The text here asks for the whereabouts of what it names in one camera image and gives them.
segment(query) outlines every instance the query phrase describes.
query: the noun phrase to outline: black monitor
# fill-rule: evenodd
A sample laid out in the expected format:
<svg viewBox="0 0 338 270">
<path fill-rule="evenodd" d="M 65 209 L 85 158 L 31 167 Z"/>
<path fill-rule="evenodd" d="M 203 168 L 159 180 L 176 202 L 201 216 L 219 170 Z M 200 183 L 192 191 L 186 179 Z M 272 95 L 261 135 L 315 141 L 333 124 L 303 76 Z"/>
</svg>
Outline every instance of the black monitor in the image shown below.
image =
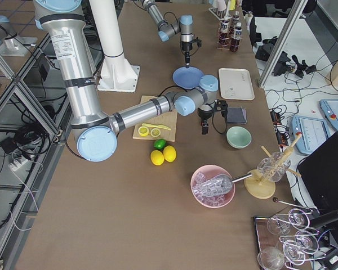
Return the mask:
<svg viewBox="0 0 338 270">
<path fill-rule="evenodd" d="M 303 182 L 320 214 L 338 209 L 338 132 L 310 154 L 299 166 Z M 338 221 L 330 224 L 338 244 Z"/>
</svg>

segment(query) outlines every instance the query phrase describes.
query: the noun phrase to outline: white tray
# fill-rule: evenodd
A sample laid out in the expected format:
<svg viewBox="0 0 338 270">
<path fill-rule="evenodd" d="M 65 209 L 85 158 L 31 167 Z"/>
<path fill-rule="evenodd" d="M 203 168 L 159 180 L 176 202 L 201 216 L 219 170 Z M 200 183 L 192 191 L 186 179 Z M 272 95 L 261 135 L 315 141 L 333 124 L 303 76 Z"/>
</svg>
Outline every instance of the white tray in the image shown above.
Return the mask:
<svg viewBox="0 0 338 270">
<path fill-rule="evenodd" d="M 220 95 L 226 100 L 253 100 L 254 90 L 246 69 L 219 69 Z"/>
</svg>

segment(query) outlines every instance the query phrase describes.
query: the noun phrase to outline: yellow knife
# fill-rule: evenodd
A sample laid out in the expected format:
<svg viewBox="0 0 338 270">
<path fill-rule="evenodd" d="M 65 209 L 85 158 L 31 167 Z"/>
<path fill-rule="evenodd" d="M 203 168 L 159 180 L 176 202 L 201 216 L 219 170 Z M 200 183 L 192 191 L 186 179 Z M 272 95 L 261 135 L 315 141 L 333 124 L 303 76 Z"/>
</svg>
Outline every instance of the yellow knife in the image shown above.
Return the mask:
<svg viewBox="0 0 338 270">
<path fill-rule="evenodd" d="M 170 127 L 167 127 L 166 125 L 153 125 L 153 124 L 148 124 L 148 123 L 142 123 L 141 125 L 149 128 L 162 128 L 166 129 L 167 131 L 171 131 Z"/>
</svg>

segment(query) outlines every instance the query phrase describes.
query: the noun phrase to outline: warning label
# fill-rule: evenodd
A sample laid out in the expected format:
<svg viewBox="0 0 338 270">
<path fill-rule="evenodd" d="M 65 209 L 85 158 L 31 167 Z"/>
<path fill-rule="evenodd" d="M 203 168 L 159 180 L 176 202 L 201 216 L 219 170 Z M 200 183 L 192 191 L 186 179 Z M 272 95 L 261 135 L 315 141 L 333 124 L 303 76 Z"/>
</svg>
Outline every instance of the warning label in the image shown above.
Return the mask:
<svg viewBox="0 0 338 270">
<path fill-rule="evenodd" d="M 73 41 L 69 34 L 54 35 L 51 37 L 51 41 L 58 60 L 76 57 Z"/>
</svg>

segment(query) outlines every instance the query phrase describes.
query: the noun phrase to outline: green lime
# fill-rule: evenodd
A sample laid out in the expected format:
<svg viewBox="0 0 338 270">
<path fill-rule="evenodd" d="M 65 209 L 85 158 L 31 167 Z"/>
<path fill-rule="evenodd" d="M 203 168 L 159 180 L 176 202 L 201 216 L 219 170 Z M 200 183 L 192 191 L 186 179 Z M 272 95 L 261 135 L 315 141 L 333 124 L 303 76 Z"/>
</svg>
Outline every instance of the green lime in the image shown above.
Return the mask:
<svg viewBox="0 0 338 270">
<path fill-rule="evenodd" d="M 167 141 L 165 139 L 158 139 L 154 142 L 154 148 L 158 150 L 163 149 L 166 143 Z"/>
</svg>

